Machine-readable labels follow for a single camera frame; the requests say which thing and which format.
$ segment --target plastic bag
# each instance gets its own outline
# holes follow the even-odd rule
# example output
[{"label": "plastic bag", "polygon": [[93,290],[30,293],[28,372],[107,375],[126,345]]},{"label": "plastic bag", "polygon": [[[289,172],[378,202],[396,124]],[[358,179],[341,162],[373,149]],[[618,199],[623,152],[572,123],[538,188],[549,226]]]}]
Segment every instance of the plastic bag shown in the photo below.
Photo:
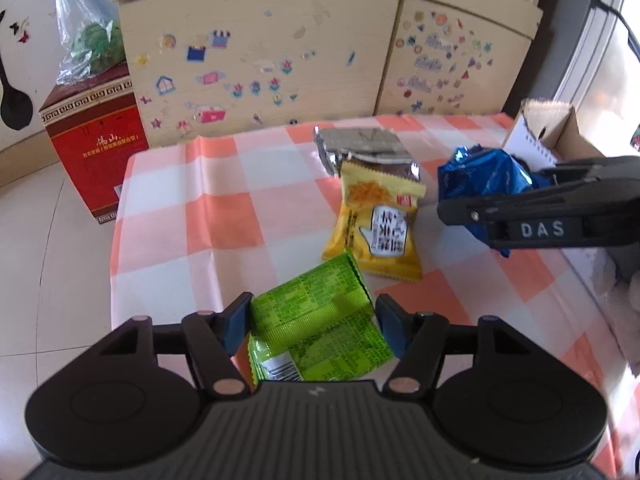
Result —
[{"label": "plastic bag", "polygon": [[124,60],[118,7],[111,0],[56,0],[56,14],[66,50],[58,84],[98,75]]}]

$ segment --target silver foil package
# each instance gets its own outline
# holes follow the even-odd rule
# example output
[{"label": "silver foil package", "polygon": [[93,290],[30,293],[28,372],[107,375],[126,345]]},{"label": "silver foil package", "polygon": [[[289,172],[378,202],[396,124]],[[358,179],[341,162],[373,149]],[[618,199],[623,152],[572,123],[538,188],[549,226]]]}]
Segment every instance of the silver foil package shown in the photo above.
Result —
[{"label": "silver foil package", "polygon": [[340,175],[345,160],[372,170],[420,181],[420,165],[391,130],[314,127],[320,160],[330,175]]}]

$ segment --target green snack package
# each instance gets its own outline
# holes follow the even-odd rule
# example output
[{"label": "green snack package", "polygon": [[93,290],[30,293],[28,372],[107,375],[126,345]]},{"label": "green snack package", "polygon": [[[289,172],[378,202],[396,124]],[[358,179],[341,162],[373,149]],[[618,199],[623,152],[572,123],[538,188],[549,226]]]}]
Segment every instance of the green snack package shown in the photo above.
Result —
[{"label": "green snack package", "polygon": [[345,252],[251,302],[254,381],[348,381],[393,357]]}]

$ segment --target tile floor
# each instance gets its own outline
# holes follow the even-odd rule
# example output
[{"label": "tile floor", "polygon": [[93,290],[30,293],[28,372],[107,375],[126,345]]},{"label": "tile floor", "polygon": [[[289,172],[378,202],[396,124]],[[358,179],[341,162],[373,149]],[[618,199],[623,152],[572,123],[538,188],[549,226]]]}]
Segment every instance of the tile floor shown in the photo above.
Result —
[{"label": "tile floor", "polygon": [[39,462],[24,425],[32,391],[110,330],[113,228],[61,164],[0,187],[0,480]]}]

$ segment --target cardboard box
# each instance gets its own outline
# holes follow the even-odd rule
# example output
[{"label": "cardboard box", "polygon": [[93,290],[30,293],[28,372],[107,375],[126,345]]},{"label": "cardboard box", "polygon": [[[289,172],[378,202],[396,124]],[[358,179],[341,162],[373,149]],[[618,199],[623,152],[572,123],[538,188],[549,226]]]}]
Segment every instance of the cardboard box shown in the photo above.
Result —
[{"label": "cardboard box", "polygon": [[[545,152],[527,147],[529,136],[546,149]],[[572,160],[590,156],[603,156],[580,134],[578,119],[572,104],[554,101],[526,99],[520,105],[511,131],[502,148],[510,155],[524,159],[532,171],[540,165],[552,165],[556,160]]]},{"label": "cardboard box", "polygon": [[115,219],[127,161],[148,149],[127,65],[56,86],[40,117],[94,218],[99,223]]}]

